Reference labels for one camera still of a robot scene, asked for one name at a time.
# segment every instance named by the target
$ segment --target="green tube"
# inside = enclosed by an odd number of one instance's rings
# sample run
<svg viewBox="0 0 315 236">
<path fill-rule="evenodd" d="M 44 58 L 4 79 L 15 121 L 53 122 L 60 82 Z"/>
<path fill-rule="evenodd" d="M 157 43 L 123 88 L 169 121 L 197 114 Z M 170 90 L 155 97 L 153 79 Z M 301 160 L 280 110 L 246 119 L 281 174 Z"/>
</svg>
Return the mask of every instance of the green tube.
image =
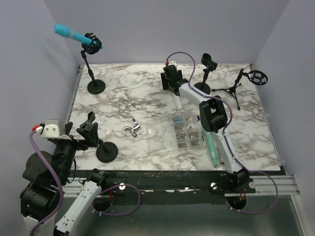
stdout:
<svg viewBox="0 0 315 236">
<path fill-rule="evenodd" d="M 207 145 L 208 145 L 208 149 L 210 153 L 210 159 L 213 163 L 213 166 L 216 168 L 218 167 L 218 156 L 217 156 L 217 151 L 215 147 L 215 142 L 213 141 L 213 138 L 210 133 L 208 133 L 205 130 L 204 132 L 206 134 L 206 140 L 207 140 Z"/>
</svg>

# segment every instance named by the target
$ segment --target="marble tabletop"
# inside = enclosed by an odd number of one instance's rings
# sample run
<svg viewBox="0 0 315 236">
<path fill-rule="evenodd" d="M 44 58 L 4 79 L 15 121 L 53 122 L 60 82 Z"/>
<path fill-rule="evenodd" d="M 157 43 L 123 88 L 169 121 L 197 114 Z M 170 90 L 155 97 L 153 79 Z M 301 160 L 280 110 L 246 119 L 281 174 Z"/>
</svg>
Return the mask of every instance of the marble tabletop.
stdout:
<svg viewBox="0 0 315 236">
<path fill-rule="evenodd" d="M 96 158 L 96 148 L 78 151 L 75 158 L 79 170 L 224 170 L 224 165 L 221 164 L 213 167 L 206 146 L 181 152 L 150 153 L 150 137 L 144 125 L 149 120 L 163 120 L 178 113 L 199 114 L 199 109 L 186 99 L 162 90 L 160 73 L 163 72 L 163 67 L 163 64 L 91 65 L 95 78 L 106 84 L 105 91 L 99 95 L 87 91 L 91 79 L 86 66 L 84 67 L 71 111 L 70 121 L 74 124 L 71 134 L 81 139 L 75 129 L 86 121 L 88 112 L 94 111 L 99 137 L 105 142 L 115 143 L 119 153 L 114 161 L 102 163 Z M 178 65 L 178 69 L 188 79 L 193 66 Z M 192 84 L 202 81 L 203 69 L 203 65 L 196 66 Z M 212 89 L 228 88 L 234 84 L 241 69 L 249 72 L 250 66 L 220 64 L 216 71 L 209 74 L 207 84 Z M 276 156 L 256 87 L 246 78 L 242 78 L 241 83 L 237 88 L 240 111 L 237 110 L 234 98 L 226 92 L 212 92 L 211 95 L 220 95 L 232 107 L 233 121 L 229 132 L 243 164 L 250 170 L 278 171 L 280 161 Z M 132 118 L 142 125 L 137 137 L 123 131 L 124 126 L 133 126 Z"/>
</svg>

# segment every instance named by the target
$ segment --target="wall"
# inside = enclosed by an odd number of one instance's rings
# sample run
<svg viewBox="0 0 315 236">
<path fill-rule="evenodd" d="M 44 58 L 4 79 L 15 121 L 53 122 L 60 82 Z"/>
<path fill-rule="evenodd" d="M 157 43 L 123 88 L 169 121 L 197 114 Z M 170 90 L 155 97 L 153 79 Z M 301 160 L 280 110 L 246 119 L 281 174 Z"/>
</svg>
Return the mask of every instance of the wall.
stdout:
<svg viewBox="0 0 315 236">
<path fill-rule="evenodd" d="M 269 77 L 259 93 L 280 158 L 296 177 L 310 222 L 315 222 L 314 65 L 315 1 L 291 0 L 254 68 Z"/>
<path fill-rule="evenodd" d="M 0 234 L 25 230 L 20 193 L 25 163 L 34 153 L 28 135 L 35 124 L 65 119 L 77 64 L 42 0 L 0 2 Z M 53 145 L 36 138 L 42 150 Z"/>
<path fill-rule="evenodd" d="M 161 63 L 175 51 L 200 62 L 252 63 L 288 0 L 45 0 L 58 24 L 93 32 L 104 49 L 91 63 Z M 66 39 L 78 63 L 78 42 Z M 178 62 L 191 63 L 185 56 Z"/>
</svg>

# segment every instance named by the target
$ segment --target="metal bracket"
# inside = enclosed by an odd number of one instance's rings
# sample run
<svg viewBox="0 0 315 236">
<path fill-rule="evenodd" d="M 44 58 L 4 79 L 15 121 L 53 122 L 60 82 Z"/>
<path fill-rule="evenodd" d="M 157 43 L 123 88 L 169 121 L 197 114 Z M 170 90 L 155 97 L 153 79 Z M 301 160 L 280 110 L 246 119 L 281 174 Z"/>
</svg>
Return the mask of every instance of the metal bracket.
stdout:
<svg viewBox="0 0 315 236">
<path fill-rule="evenodd" d="M 124 131 L 129 130 L 134 137 L 137 137 L 136 131 L 140 129 L 141 127 L 135 119 L 132 119 L 132 121 L 134 122 L 135 126 L 133 128 L 129 126 L 125 126 Z"/>
</svg>

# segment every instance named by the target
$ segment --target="table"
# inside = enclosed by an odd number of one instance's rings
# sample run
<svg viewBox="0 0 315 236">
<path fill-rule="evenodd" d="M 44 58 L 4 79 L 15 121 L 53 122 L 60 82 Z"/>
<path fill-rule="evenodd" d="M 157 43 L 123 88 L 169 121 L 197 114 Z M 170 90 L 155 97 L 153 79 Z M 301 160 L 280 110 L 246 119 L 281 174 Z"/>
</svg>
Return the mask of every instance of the table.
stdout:
<svg viewBox="0 0 315 236">
<path fill-rule="evenodd" d="M 97 64 L 91 65 L 96 79 L 106 83 L 106 89 L 99 95 L 89 94 L 87 85 L 91 80 L 84 67 L 77 94 L 73 103 L 70 121 L 74 123 L 71 134 L 87 119 L 90 111 L 95 112 L 98 122 L 98 135 L 105 142 L 117 145 L 119 154 L 111 163 L 98 161 L 95 148 L 76 153 L 77 169 L 91 170 L 162 170 L 197 171 L 224 170 L 223 165 L 214 168 L 209 159 L 206 146 L 201 149 L 176 151 L 163 155 L 150 155 L 148 135 L 141 128 L 137 137 L 123 131 L 124 126 L 133 126 L 132 118 L 145 124 L 152 118 L 164 118 L 177 113 L 199 114 L 196 106 L 189 101 L 163 91 L 160 73 L 163 64 Z M 189 78 L 193 66 L 178 65 L 184 78 Z M 193 82 L 202 81 L 203 65 L 197 65 Z M 211 72 L 207 84 L 212 89 L 228 88 L 234 84 L 239 71 L 249 72 L 247 64 L 220 64 Z M 227 101 L 233 110 L 233 121 L 229 126 L 230 137 L 242 163 L 250 170 L 280 170 L 272 138 L 265 119 L 256 87 L 246 78 L 237 88 L 241 110 L 237 110 L 236 101 L 224 91 L 212 92 Z"/>
</svg>

